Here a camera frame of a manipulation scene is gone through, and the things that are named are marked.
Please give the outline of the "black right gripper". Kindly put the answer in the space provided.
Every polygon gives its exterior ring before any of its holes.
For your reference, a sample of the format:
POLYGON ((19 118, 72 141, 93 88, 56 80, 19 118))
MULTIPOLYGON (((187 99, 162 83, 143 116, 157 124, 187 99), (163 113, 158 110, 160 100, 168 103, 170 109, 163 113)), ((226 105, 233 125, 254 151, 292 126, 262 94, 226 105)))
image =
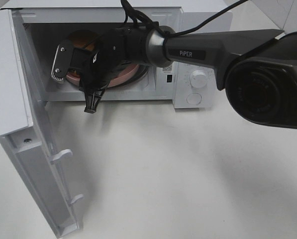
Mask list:
POLYGON ((91 32, 81 43, 90 52, 84 63, 81 80, 85 97, 84 112, 94 114, 111 80, 128 66, 125 60, 125 37, 120 29, 111 29, 103 35, 91 32))

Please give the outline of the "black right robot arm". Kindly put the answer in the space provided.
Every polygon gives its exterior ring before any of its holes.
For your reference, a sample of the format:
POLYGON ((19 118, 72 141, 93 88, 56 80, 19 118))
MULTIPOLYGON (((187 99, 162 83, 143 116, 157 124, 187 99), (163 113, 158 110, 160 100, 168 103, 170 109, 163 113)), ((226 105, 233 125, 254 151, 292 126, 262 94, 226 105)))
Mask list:
POLYGON ((225 90, 241 117, 297 129, 297 32, 283 35, 279 29, 263 29, 172 37, 145 28, 111 29, 85 62, 85 112, 96 111, 114 73, 128 62, 211 68, 218 90, 225 90))

